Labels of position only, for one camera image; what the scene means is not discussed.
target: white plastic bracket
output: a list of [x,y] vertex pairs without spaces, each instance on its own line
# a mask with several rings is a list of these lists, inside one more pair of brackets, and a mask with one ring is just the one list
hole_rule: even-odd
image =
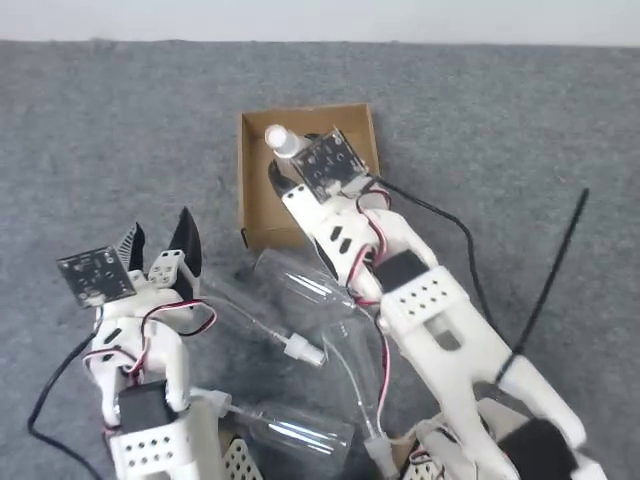
[[406,335],[416,327],[435,319],[469,295],[445,267],[436,267],[385,296],[387,309],[399,313],[394,323],[396,334]]
[[[498,478],[517,480],[513,465],[484,430],[473,392],[475,382],[493,381],[511,350],[462,287],[444,267],[437,267],[383,295],[380,311],[381,326],[434,394],[469,456]],[[425,325],[436,318],[458,341],[456,349],[444,349]],[[586,440],[580,419],[526,358],[513,363],[501,387],[536,415],[554,422],[572,448]]]
[[193,296],[200,295],[200,281],[194,277],[184,261],[185,254],[182,250],[165,250],[158,255],[149,269],[149,281],[158,288],[171,288],[176,283],[178,271],[180,271],[193,288]]
[[[122,348],[136,358],[142,353],[140,335],[141,318],[152,308],[182,300],[175,290],[157,288],[148,282],[142,272],[129,272],[136,288],[136,295],[109,302],[104,306],[103,321],[91,343],[92,350],[103,348]],[[162,372],[167,378],[167,401],[175,411],[188,406],[189,369],[187,352],[180,336],[166,323],[188,321],[193,314],[189,309],[158,312],[146,327],[151,337],[151,348],[147,354],[144,369],[149,372]],[[107,425],[120,423],[116,409],[118,393],[126,386],[126,379],[119,367],[131,366],[131,361],[122,355],[110,358],[94,357],[89,360],[89,368],[102,393],[102,415]]]
[[258,466],[251,458],[247,444],[241,438],[231,442],[223,460],[229,480],[262,480]]
[[110,447],[121,480],[160,472],[172,480],[228,480],[218,416],[204,397],[193,397],[189,410],[173,423],[114,436]]
[[341,285],[346,283],[360,249],[378,246],[378,237],[367,218],[355,207],[334,211],[337,204],[341,207],[349,202],[354,204],[352,200],[334,197],[321,205],[306,185],[299,185],[286,193],[282,201],[305,234],[324,250],[323,258],[330,259]]

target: white wall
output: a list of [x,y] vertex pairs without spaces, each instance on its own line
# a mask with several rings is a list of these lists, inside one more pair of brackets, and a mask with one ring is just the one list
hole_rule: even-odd
[[640,0],[0,0],[0,38],[640,46]]

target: electrical cable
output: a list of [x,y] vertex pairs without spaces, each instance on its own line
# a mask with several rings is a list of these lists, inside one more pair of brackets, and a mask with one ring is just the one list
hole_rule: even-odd
[[387,204],[387,209],[389,209],[391,207],[391,196],[389,195],[389,193],[385,190],[380,190],[379,188],[372,188],[370,190],[366,190],[364,192],[362,192],[357,198],[356,198],[356,210],[358,211],[358,213],[364,215],[367,219],[367,221],[369,222],[369,226],[371,227],[371,229],[375,232],[376,236],[378,237],[378,243],[379,243],[379,248],[375,254],[375,258],[373,260],[374,265],[378,264],[379,261],[385,256],[385,254],[387,253],[387,246],[388,246],[388,241],[387,238],[385,237],[382,229],[378,226],[378,224],[367,214],[367,212],[365,210],[363,210],[363,208],[360,206],[360,200],[362,199],[362,197],[364,197],[365,195],[369,195],[369,194],[378,194],[378,195],[382,195],[385,199],[385,203]]
[[181,337],[193,337],[195,335],[199,335],[201,333],[206,332],[207,330],[209,330],[209,328],[211,328],[213,326],[214,323],[216,323],[216,321],[218,320],[218,314],[215,310],[215,308],[213,308],[211,305],[209,305],[208,303],[202,301],[202,300],[186,300],[186,301],[181,301],[181,302],[175,302],[175,303],[167,303],[164,305],[159,305],[155,308],[152,308],[151,310],[149,310],[147,313],[144,314],[144,316],[142,317],[142,321],[140,322],[140,336],[142,337],[142,353],[140,354],[140,357],[138,358],[138,360],[136,361],[136,363],[133,365],[133,367],[131,367],[131,369],[127,372],[129,375],[135,375],[137,374],[140,370],[142,370],[142,367],[144,365],[144,360],[147,356],[147,353],[149,352],[149,343],[150,340],[149,338],[146,337],[146,335],[144,334],[144,329],[147,325],[147,322],[149,321],[149,319],[156,313],[158,312],[166,312],[166,311],[170,311],[170,310],[180,310],[183,308],[187,308],[187,307],[195,307],[195,306],[199,306],[202,305],[206,308],[208,308],[209,310],[211,310],[211,316],[202,323],[202,325],[200,325],[198,328],[196,328],[195,330],[191,331],[191,332],[177,332],[178,335],[180,335]]
[[538,299],[533,307],[533,310],[531,311],[531,315],[529,316],[529,319],[527,320],[527,323],[522,333],[520,334],[520,338],[518,338],[518,341],[516,342],[515,346],[512,348],[511,355],[504,362],[504,364],[500,368],[500,371],[498,372],[498,375],[496,376],[496,380],[495,380],[496,385],[500,385],[500,382],[504,378],[505,374],[507,373],[507,371],[509,370],[509,368],[511,367],[515,359],[519,355],[522,355],[524,353],[525,345],[529,340],[529,337],[531,336],[531,332],[533,332],[533,329],[536,326],[538,319],[540,318],[540,312],[542,312],[542,307],[544,307],[544,304],[547,301],[547,297],[549,296],[549,292],[551,291],[551,287],[553,286],[553,282],[555,281],[556,276],[560,271],[560,267],[562,266],[564,257],[567,254],[567,251],[569,249],[569,244],[571,243],[571,239],[573,237],[573,234],[575,233],[576,226],[580,221],[580,217],[584,212],[584,207],[587,204],[588,198],[589,198],[589,189],[584,188],[573,210],[571,221],[569,222],[569,227],[564,233],[564,236],[562,238],[562,243],[560,244],[560,248],[556,253],[556,257],[553,261],[553,266],[551,267],[551,271],[549,272],[549,275],[547,276],[547,279],[544,282],[542,291],[540,292],[540,295],[538,296]]
[[[437,431],[441,435],[444,435],[445,437],[447,437],[449,440],[452,440],[453,442],[455,442],[460,447],[460,452],[462,453],[462,455],[464,455],[467,458],[467,460],[469,461],[469,463],[471,465],[473,465],[473,471],[474,471],[474,475],[473,476],[474,476],[475,480],[478,480],[479,475],[480,475],[480,469],[478,468],[478,462],[473,460],[471,458],[471,456],[465,451],[464,443],[462,443],[462,440],[460,440],[460,437],[458,437],[458,435],[453,430],[450,430],[447,427],[447,425],[445,425],[444,423],[440,423],[439,420],[434,418],[434,419],[431,419],[431,420],[421,420],[421,421],[419,421],[416,425],[414,425],[412,430],[416,433],[416,438],[418,439],[418,442],[419,442],[420,445],[424,445],[423,444],[424,439],[427,438],[427,436],[430,435],[434,431]],[[427,451],[425,451],[425,450],[420,451],[419,450],[418,452],[420,452],[421,455],[425,455],[426,454],[429,457],[429,459],[431,459],[431,461],[434,461],[432,459],[431,455]],[[438,472],[436,478],[444,478],[444,465],[443,465],[442,470],[440,470]]]
[[418,197],[412,195],[411,193],[408,193],[402,190],[400,187],[396,187],[394,184],[387,182],[381,177],[375,177],[375,179],[380,185],[388,188],[393,192],[396,192],[398,195],[404,197],[406,200],[409,200],[410,202],[415,203],[416,205],[422,208],[426,208],[427,210],[435,213],[436,215],[439,215],[442,218],[449,220],[450,222],[454,223],[458,228],[460,228],[460,230],[462,230],[462,233],[464,233],[464,236],[467,240],[469,271],[471,273],[471,279],[473,280],[473,285],[478,295],[478,300],[480,301],[482,311],[487,320],[487,323],[491,325],[491,327],[495,330],[495,332],[498,334],[500,338],[504,339],[504,336],[502,335],[502,333],[500,332],[500,330],[497,328],[495,324],[493,315],[491,314],[491,309],[489,308],[489,302],[487,301],[487,298],[484,294],[484,289],[482,288],[482,283],[480,282],[480,276],[478,275],[478,267],[476,264],[474,240],[473,240],[473,235],[471,233],[471,230],[469,230],[469,228],[462,222],[462,220],[460,220],[455,215],[452,215],[449,212],[446,212],[441,208],[436,207],[435,205],[432,205],[430,203],[425,202],[424,200],[419,199]]
[[[409,463],[414,467],[418,467],[418,466],[426,465],[428,463],[435,464],[435,460],[431,457],[431,455],[429,455],[429,452],[427,452],[424,449],[419,449],[411,452],[411,454],[409,455]],[[428,465],[426,469],[427,469],[427,474],[431,475]],[[438,471],[437,475],[435,477],[431,476],[430,478],[435,478],[435,480],[443,479],[444,474],[445,474],[445,466],[442,465],[442,468]]]
[[129,378],[133,381],[134,385],[138,384],[138,375],[136,375],[138,372],[135,370],[136,369],[136,365],[138,364],[139,358],[136,359],[135,356],[133,356],[132,354],[130,354],[129,352],[123,350],[122,348],[101,348],[98,350],[92,350],[89,353],[85,354],[82,357],[82,364],[84,365],[85,371],[87,372],[89,379],[95,383],[95,379],[93,377],[93,374],[91,373],[91,365],[89,363],[89,360],[91,360],[92,358],[95,357],[103,357],[106,358],[106,356],[109,356],[109,358],[111,358],[114,355],[122,355],[124,357],[127,358],[127,360],[129,360],[131,362],[131,366],[127,367],[127,366],[122,366],[122,372],[127,374],[129,376]]
[[377,321],[374,321],[374,325],[378,334],[380,335],[380,342],[382,344],[382,385],[380,386],[380,395],[378,396],[378,409],[376,411],[376,423],[378,424],[378,430],[382,430],[382,412],[384,410],[384,404],[389,393],[389,381],[391,379],[391,352],[389,351],[389,342],[385,337],[380,325]]
[[357,253],[357,255],[356,255],[356,257],[355,257],[355,259],[353,261],[353,264],[351,265],[351,269],[349,270],[349,274],[347,275],[347,279],[345,281],[345,287],[347,288],[347,292],[353,298],[353,300],[356,302],[356,304],[361,306],[361,307],[368,307],[368,306],[371,306],[371,305],[376,305],[378,302],[377,301],[372,301],[372,300],[367,300],[365,298],[362,298],[362,297],[356,295],[349,288],[349,285],[352,282],[352,280],[355,278],[356,274],[358,273],[358,269],[364,263],[367,254],[369,252],[371,252],[372,250],[375,251],[375,249],[371,245],[363,245],[360,248],[360,251],[358,251],[358,253]]
[[91,475],[91,478],[93,478],[94,480],[102,480],[102,476],[93,467],[93,465],[91,465],[89,461],[86,460],[82,455],[77,453],[75,450],[72,450],[70,447],[66,446],[62,442],[56,440],[55,438],[45,435],[44,433],[38,431],[35,427],[35,423],[38,420],[38,417],[40,416],[40,412],[44,407],[44,404],[47,400],[47,397],[49,396],[49,393],[51,392],[51,389],[56,384],[58,379],[62,376],[64,371],[67,369],[67,367],[71,364],[71,362],[76,357],[78,357],[85,348],[87,348],[87,346],[91,343],[91,341],[95,338],[95,336],[96,336],[96,330],[94,330],[91,333],[91,335],[89,335],[86,339],[80,342],[65,357],[62,363],[53,372],[53,374],[51,375],[51,377],[43,387],[42,391],[40,392],[40,395],[36,400],[36,404],[34,405],[33,410],[31,411],[31,415],[29,415],[29,419],[27,420],[27,431],[31,436],[37,438],[41,442],[44,442],[47,445],[60,450],[65,455],[68,455],[69,457],[73,458],[76,462],[82,465],[85,468],[85,470],[87,470],[87,472]]

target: gray carpet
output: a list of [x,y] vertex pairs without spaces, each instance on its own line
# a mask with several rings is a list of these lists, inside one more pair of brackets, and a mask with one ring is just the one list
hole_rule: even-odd
[[[89,330],[53,260],[115,241],[136,219],[158,252],[188,205],[206,268],[232,272],[250,259],[236,228],[238,112],[360,101],[374,109],[388,179],[477,235],[481,275],[511,339],[580,188],[592,187],[528,354],[584,420],[609,478],[638,477],[639,50],[96,42],[0,43],[3,478],[85,478],[25,433],[54,365]],[[396,205],[471,290],[459,231]],[[326,394],[332,377],[223,336],[193,344],[200,384],[339,412]],[[393,357],[385,423],[397,433],[434,406]],[[97,394],[79,365],[40,425],[112,475]],[[344,478],[371,478],[354,451]],[[263,455],[263,468],[283,478],[287,462],[273,458]],[[313,478],[302,472],[287,476]]]

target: white bottle cap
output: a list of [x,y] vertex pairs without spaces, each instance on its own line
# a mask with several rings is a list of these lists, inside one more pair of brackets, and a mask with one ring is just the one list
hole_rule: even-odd
[[365,440],[364,446],[385,480],[398,478],[398,468],[393,461],[391,442],[387,437],[369,438]]
[[204,388],[192,387],[192,397],[202,397],[206,399],[213,409],[213,413],[222,418],[231,407],[231,395],[220,390],[205,390]]
[[270,125],[264,132],[264,141],[279,158],[289,159],[295,156],[308,143],[282,125]]

